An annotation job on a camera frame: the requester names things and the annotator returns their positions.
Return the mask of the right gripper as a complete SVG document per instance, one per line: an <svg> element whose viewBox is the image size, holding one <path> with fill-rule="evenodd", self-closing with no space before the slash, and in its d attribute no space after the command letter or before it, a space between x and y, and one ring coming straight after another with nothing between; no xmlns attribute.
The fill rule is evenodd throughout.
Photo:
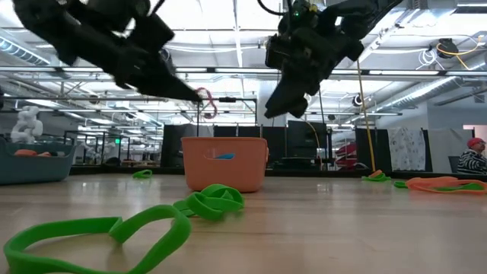
<svg viewBox="0 0 487 274"><path fill-rule="evenodd" d="M314 95L320 82L344 59L358 59L364 50L359 39L334 27L323 33L299 27L290 36L291 53L282 66L283 78L266 103L266 118L290 113L301 118L308 107L304 94Z"/></svg>

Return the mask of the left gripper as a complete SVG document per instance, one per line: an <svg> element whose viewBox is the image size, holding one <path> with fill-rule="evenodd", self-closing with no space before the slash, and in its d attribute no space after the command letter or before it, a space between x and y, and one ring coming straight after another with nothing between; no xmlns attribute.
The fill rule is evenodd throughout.
<svg viewBox="0 0 487 274"><path fill-rule="evenodd" d="M165 48L147 53L134 46L112 46L112 51L116 55L112 76L121 88L131 85L141 94L202 101L194 89L176 78L172 57Z"/></svg>

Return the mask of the orange plastic basket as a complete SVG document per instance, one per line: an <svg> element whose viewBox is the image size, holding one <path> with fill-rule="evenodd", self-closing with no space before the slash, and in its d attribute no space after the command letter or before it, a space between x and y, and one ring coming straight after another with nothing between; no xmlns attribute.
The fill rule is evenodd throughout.
<svg viewBox="0 0 487 274"><path fill-rule="evenodd" d="M212 184L242 193L258 191L264 181L269 149L267 141L251 137L183 137L183 166L187 186L200 191ZM215 159L234 153L231 160Z"/></svg>

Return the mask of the dark teal plastic basket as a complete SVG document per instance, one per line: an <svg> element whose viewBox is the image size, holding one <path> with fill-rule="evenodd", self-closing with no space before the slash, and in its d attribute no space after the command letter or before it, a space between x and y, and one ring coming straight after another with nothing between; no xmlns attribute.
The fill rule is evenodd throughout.
<svg viewBox="0 0 487 274"><path fill-rule="evenodd" d="M54 155L15 155L21 149L37 154L49 152ZM76 147L59 143L21 144L6 142L0 137L0 186L22 183L46 183L64 180L72 168Z"/></svg>

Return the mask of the rubber bands right middle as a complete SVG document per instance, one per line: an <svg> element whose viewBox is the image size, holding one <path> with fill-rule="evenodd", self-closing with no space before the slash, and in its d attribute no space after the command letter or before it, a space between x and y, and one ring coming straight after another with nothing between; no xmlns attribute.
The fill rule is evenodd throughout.
<svg viewBox="0 0 487 274"><path fill-rule="evenodd" d="M444 186L436 188L437 191L442 192L453 192L453 191L460 191L460 190L468 190L473 191L474 193L484 192L487 190L485 186L481 183L465 183L458 186Z"/></svg>

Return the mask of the black monitor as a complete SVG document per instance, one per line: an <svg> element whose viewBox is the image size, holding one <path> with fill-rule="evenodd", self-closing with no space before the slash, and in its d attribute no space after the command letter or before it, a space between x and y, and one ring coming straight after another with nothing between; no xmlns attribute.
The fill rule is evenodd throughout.
<svg viewBox="0 0 487 274"><path fill-rule="evenodd" d="M328 132L323 123L290 120L287 128L287 156L315 158L328 149Z"/></svg>

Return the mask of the black partition panel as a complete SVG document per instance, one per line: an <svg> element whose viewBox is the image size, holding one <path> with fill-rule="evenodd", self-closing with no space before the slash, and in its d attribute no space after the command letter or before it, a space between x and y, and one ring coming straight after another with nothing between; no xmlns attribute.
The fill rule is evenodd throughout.
<svg viewBox="0 0 487 274"><path fill-rule="evenodd" d="M269 164L285 156L285 127L263 127L263 138L267 141L269 149Z"/></svg>
<svg viewBox="0 0 487 274"><path fill-rule="evenodd" d="M374 149L375 167L377 170L390 172L392 170L389 137L386 129L371 129L371 143ZM368 143L368 134L366 129L355 130L355 143L357 161L371 166L371 153Z"/></svg>
<svg viewBox="0 0 487 274"><path fill-rule="evenodd" d="M183 137L195 137L193 124L165 125L161 148L161 167L183 167Z"/></svg>

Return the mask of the red background object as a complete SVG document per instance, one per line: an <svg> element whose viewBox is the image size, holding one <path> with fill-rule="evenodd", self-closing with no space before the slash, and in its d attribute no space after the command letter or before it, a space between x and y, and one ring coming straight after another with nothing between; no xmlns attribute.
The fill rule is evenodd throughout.
<svg viewBox="0 0 487 274"><path fill-rule="evenodd" d="M357 145L349 142L336 151L335 164L342 170L353 170L357 163Z"/></svg>

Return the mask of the patterned white cloth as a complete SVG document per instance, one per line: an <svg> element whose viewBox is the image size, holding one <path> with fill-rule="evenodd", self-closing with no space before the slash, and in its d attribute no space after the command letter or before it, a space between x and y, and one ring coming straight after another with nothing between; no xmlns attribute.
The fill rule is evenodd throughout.
<svg viewBox="0 0 487 274"><path fill-rule="evenodd" d="M392 128L387 134L393 171L425 170L426 144L421 129Z"/></svg>

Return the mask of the white robot figure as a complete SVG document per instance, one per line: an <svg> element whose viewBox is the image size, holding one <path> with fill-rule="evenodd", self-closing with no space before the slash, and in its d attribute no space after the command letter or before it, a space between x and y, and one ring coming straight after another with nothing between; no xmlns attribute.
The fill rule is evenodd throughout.
<svg viewBox="0 0 487 274"><path fill-rule="evenodd" d="M13 143L33 144L35 138L43 134L43 123L37 119L39 107L25 106L18 113L18 121L10 137Z"/></svg>

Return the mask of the plain white cloth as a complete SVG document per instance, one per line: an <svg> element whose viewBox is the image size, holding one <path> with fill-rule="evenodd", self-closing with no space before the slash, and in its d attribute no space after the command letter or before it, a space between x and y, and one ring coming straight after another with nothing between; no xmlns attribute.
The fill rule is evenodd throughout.
<svg viewBox="0 0 487 274"><path fill-rule="evenodd" d="M437 174L452 174L450 156L461 156L473 137L471 129L429 129L428 138L432 170Z"/></svg>

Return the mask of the person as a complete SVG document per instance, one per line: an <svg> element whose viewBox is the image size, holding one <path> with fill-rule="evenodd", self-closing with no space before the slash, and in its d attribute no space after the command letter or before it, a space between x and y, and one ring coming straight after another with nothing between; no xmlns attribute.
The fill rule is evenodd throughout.
<svg viewBox="0 0 487 274"><path fill-rule="evenodd" d="M482 154L485 151L485 141L473 138L467 142L465 150L459 158L457 172L461 174L487 175L487 158Z"/></svg>

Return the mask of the thin black rig frame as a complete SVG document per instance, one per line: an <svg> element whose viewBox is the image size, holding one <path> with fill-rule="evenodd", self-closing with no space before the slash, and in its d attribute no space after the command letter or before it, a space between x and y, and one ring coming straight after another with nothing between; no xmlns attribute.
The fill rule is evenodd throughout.
<svg viewBox="0 0 487 274"><path fill-rule="evenodd" d="M258 103L256 98L207 97L196 105L196 134L201 126L234 127L235 135L244 127L257 127Z"/></svg>

